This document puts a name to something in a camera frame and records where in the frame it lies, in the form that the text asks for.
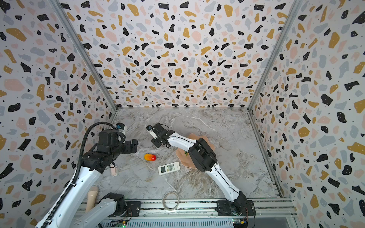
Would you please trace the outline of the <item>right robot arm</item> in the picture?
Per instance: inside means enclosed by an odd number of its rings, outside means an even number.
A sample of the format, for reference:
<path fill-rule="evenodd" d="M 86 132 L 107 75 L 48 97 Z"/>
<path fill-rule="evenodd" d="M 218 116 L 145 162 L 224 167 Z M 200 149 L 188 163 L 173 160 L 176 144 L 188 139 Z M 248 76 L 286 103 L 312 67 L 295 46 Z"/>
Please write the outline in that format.
<path fill-rule="evenodd" d="M 153 137 L 151 142 L 156 147 L 172 146 L 187 152 L 195 168 L 209 175 L 221 189 L 231 210 L 237 214 L 244 210 L 247 197 L 225 175 L 218 163 L 216 154 L 205 139 L 193 140 L 183 137 L 173 130 L 166 130 L 160 123 L 154 126 L 148 125 L 146 129 Z"/>

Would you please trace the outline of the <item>orange red fake mango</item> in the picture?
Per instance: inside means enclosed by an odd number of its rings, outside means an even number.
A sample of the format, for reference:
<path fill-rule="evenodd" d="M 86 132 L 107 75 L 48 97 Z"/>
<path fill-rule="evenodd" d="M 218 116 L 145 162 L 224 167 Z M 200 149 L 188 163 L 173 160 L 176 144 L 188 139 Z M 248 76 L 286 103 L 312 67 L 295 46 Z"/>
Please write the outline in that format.
<path fill-rule="evenodd" d="M 154 154 L 145 154 L 144 159 L 149 162 L 153 162 L 157 159 L 157 157 Z"/>

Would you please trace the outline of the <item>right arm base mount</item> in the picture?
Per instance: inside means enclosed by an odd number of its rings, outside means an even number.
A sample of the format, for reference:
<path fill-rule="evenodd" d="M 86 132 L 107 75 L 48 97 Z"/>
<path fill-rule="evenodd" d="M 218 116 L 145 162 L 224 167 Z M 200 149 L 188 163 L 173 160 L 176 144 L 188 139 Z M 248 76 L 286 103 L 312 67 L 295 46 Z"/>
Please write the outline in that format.
<path fill-rule="evenodd" d="M 256 216 L 255 206 L 252 200 L 233 203 L 228 200 L 216 201 L 215 210 L 219 216 Z"/>

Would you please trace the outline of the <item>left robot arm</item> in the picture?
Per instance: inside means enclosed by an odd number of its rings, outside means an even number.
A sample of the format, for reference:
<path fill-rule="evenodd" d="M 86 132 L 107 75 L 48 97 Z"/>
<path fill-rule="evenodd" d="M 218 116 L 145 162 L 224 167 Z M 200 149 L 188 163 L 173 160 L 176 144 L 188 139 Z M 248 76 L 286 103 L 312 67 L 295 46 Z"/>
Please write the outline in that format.
<path fill-rule="evenodd" d="M 75 218 L 81 203 L 106 168 L 121 154 L 135 154 L 138 141 L 127 141 L 118 129 L 103 130 L 99 142 L 87 153 L 81 152 L 75 173 L 50 211 L 36 225 L 37 228 L 95 228 L 109 216 L 127 214 L 122 194 L 107 194 L 94 208 Z"/>

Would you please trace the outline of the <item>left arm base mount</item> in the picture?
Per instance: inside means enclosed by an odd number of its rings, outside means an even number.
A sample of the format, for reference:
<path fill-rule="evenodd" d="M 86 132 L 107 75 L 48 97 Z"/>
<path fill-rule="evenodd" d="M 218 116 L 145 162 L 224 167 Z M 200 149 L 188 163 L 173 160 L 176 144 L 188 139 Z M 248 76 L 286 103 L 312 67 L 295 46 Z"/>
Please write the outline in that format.
<path fill-rule="evenodd" d="M 126 201 L 121 208 L 117 207 L 116 211 L 109 215 L 109 218 L 129 219 L 138 217 L 141 210 L 141 201 Z"/>

